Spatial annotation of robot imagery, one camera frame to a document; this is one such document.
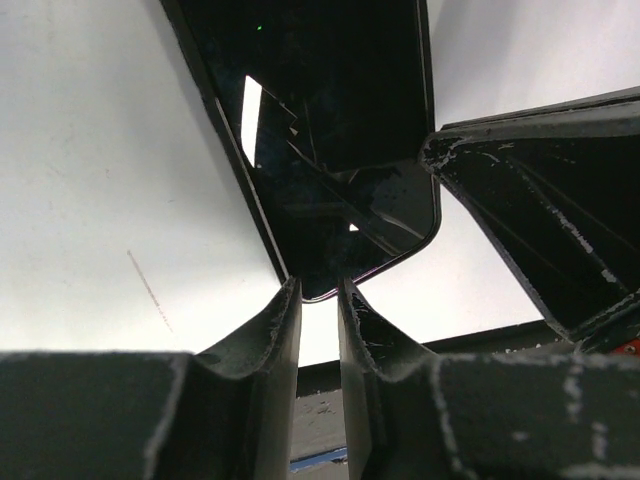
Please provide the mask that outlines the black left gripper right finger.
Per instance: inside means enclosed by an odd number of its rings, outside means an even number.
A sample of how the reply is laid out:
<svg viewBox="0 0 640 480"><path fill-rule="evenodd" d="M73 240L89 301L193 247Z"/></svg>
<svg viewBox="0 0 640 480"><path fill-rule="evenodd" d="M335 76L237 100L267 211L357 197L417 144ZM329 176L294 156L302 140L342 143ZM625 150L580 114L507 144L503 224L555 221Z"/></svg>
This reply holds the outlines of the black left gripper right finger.
<svg viewBox="0 0 640 480"><path fill-rule="evenodd" d="M353 479L635 479L639 362L437 354L338 287Z"/></svg>

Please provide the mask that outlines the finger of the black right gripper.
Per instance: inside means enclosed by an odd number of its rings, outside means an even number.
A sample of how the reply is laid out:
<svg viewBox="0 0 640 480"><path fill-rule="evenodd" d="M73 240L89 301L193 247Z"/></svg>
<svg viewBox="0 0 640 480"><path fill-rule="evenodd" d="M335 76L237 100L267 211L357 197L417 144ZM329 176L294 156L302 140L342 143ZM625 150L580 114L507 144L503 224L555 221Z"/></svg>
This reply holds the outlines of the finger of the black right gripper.
<svg viewBox="0 0 640 480"><path fill-rule="evenodd" d="M639 91L449 124L424 168L581 352L639 351Z"/></svg>

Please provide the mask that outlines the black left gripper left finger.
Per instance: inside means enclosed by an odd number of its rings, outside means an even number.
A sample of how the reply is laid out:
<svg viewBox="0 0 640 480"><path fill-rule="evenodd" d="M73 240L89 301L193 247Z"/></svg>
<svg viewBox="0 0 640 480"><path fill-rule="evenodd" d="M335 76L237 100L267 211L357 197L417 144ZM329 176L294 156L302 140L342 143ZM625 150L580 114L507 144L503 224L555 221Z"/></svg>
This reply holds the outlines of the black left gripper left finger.
<svg viewBox="0 0 640 480"><path fill-rule="evenodd" d="M5 479L284 479L301 284L188 352L7 352Z"/></svg>

